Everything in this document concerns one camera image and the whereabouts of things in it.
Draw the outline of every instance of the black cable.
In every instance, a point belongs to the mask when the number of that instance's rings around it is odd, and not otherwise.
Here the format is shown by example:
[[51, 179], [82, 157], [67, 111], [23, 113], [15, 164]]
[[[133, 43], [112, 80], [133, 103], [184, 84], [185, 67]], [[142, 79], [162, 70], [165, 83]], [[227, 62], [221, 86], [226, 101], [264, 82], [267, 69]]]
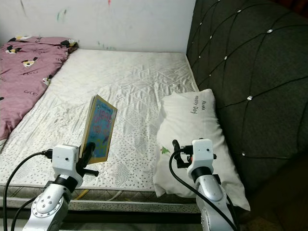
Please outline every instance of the black cable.
[[20, 162], [20, 164], [14, 169], [14, 171], [11, 173], [8, 181], [6, 182], [6, 185], [5, 185], [5, 188], [4, 188], [4, 192], [3, 192], [3, 227], [4, 227], [4, 231], [8, 231], [8, 218], [7, 218], [7, 211], [6, 211], [6, 197], [7, 197], [7, 194], [8, 194], [9, 184], [10, 184], [13, 176], [17, 172], [17, 170], [21, 167], [21, 165], [23, 165], [28, 159], [30, 159], [30, 158], [32, 158], [32, 157], [34, 157], [36, 155], [43, 155], [43, 152], [34, 153], [34, 154], [28, 156], [22, 162]]
[[169, 169], [171, 174], [173, 175], [173, 177], [175, 179], [178, 180], [178, 182], [180, 182], [182, 185], [184, 185], [186, 188], [190, 189], [191, 191], [193, 191], [197, 196], [199, 196], [201, 199], [203, 199], [206, 203], [208, 203], [219, 215], [221, 215], [222, 218], [224, 218], [226, 220], [226, 222], [231, 226], [231, 228], [234, 231], [238, 231], [235, 227], [235, 225], [232, 223], [232, 221], [230, 221], [230, 219], [223, 213], [220, 211], [219, 208], [217, 208], [210, 200], [208, 200], [205, 196], [203, 196], [201, 193], [199, 193], [196, 189], [194, 189], [192, 186], [190, 186], [189, 184], [187, 184], [186, 182], [184, 182], [181, 178], [179, 178], [173, 171], [172, 169], [172, 159], [176, 154], [181, 153], [181, 150], [179, 151], [175, 151], [169, 160]]
[[238, 219], [237, 219], [237, 217], [236, 217], [236, 214], [235, 214], [235, 211], [234, 211], [233, 203], [232, 203], [232, 201], [231, 201], [231, 199], [229, 198], [228, 195], [227, 195], [227, 200], [228, 200], [228, 202], [229, 202], [229, 204], [230, 204], [230, 207], [231, 207], [231, 216], [232, 216], [232, 218], [233, 218], [233, 220], [234, 220], [235, 226], [236, 226], [237, 230], [240, 231], [240, 230], [241, 230], [241, 227], [240, 227], [239, 221], [238, 221]]
[[24, 207], [26, 207], [28, 204], [30, 204], [31, 202], [33, 202], [34, 200], [36, 199], [36, 196], [33, 197], [31, 200], [28, 200], [26, 203], [24, 203], [16, 212], [14, 218], [13, 218], [13, 221], [12, 221], [12, 225], [11, 225], [11, 231], [14, 231], [15, 230], [15, 224], [16, 224], [16, 221], [17, 221], [17, 218], [18, 218], [18, 215], [20, 214], [21, 210], [24, 209]]

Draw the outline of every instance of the book cover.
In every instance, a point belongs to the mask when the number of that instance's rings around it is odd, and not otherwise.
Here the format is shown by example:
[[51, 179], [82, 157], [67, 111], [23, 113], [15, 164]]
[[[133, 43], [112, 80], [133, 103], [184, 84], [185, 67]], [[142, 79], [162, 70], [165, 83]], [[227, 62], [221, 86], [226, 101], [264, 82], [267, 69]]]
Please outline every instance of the book cover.
[[117, 109], [99, 95], [91, 98], [79, 158], [87, 144], [93, 142], [95, 150], [89, 164], [107, 160], [116, 113]]

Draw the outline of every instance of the white mattress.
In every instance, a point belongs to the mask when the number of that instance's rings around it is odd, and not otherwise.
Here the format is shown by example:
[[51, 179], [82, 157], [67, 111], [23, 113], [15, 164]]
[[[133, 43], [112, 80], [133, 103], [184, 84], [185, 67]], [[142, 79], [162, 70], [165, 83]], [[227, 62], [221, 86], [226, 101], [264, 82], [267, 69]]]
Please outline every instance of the white mattress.
[[[159, 101], [173, 91], [197, 91], [183, 53], [77, 50], [45, 94], [13, 130], [0, 154], [0, 185], [32, 153], [57, 144], [79, 146], [91, 96], [118, 109], [107, 162], [88, 165], [81, 188], [154, 191]], [[53, 180], [50, 160], [27, 161], [11, 185], [43, 187]]]

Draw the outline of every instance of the cartoon dog print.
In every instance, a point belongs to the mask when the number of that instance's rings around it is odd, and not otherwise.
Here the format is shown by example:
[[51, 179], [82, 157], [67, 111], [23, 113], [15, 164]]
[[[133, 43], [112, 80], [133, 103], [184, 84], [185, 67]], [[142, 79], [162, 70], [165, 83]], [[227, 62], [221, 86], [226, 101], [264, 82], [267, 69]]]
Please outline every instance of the cartoon dog print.
[[28, 39], [28, 38], [30, 38], [30, 37], [31, 37], [31, 36], [16, 36], [16, 37], [10, 39], [9, 42], [16, 41], [16, 40], [24, 40], [24, 39]]
[[30, 67], [35, 63], [35, 60], [37, 60], [37, 57], [34, 57], [33, 60], [29, 61], [29, 60], [23, 60], [22, 63], [24, 65], [24, 67]]
[[13, 46], [9, 46], [7, 47], [7, 50], [5, 51], [7, 54], [16, 54], [18, 51], [20, 51], [20, 47], [19, 48], [16, 48], [16, 49], [13, 49]]
[[40, 42], [43, 37], [37, 37], [34, 42]]
[[50, 84], [50, 79], [52, 78], [52, 75], [49, 75], [48, 78], [44, 78], [42, 81], [45, 83], [47, 86]]
[[74, 46], [75, 43], [76, 43], [75, 40], [69, 39], [69, 40], [64, 40], [64, 41], [62, 41], [60, 44], [61, 44], [62, 46], [66, 46], [67, 48], [69, 48], [69, 47]]

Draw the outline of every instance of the floor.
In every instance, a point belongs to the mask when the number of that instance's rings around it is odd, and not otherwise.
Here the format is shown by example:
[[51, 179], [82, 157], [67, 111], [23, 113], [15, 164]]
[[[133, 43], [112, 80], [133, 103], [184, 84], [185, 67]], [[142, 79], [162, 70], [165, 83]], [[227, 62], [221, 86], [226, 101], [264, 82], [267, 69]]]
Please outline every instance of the floor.
[[[21, 231], [26, 220], [18, 220], [15, 231]], [[3, 230], [3, 222], [0, 219], [0, 230]], [[64, 223], [62, 231], [202, 231], [200, 224], [116, 224], [116, 223]], [[263, 218], [256, 218], [245, 225], [241, 225], [242, 231], [282, 231], [282, 228]]]

